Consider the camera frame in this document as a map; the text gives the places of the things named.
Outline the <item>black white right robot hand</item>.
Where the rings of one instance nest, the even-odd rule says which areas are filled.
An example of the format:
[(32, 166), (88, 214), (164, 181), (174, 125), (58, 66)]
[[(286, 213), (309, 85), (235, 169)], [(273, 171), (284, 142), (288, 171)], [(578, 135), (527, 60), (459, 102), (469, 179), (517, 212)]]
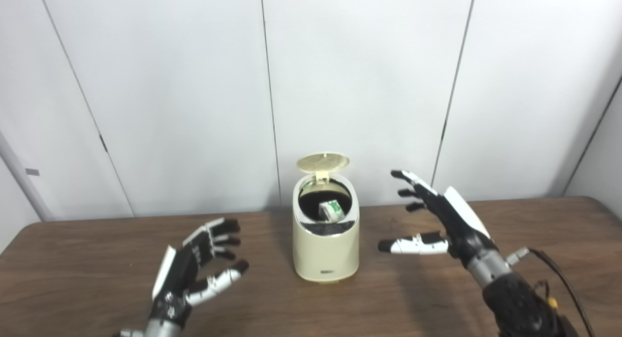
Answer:
[(440, 220), (445, 235), (435, 231), (380, 240), (380, 252), (418, 255), (448, 253), (466, 267), (482, 251), (498, 250), (480, 218), (454, 188), (449, 187), (444, 193), (439, 193), (422, 178), (403, 169), (394, 169), (391, 175), (411, 185), (410, 189), (398, 191), (398, 195), (414, 199), (406, 210), (409, 213), (422, 209), (429, 211)]

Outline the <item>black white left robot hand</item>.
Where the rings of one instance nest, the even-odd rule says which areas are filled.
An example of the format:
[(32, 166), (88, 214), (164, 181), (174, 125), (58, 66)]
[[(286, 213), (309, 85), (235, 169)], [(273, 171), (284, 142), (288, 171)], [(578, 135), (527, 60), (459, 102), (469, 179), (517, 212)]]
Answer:
[(193, 309), (222, 294), (249, 268), (238, 260), (231, 267), (199, 280), (200, 269), (216, 258), (235, 260), (229, 248), (241, 240), (237, 219), (220, 218), (199, 226), (180, 248), (167, 246), (153, 287), (153, 304), (147, 323), (147, 335), (173, 337), (185, 329)]

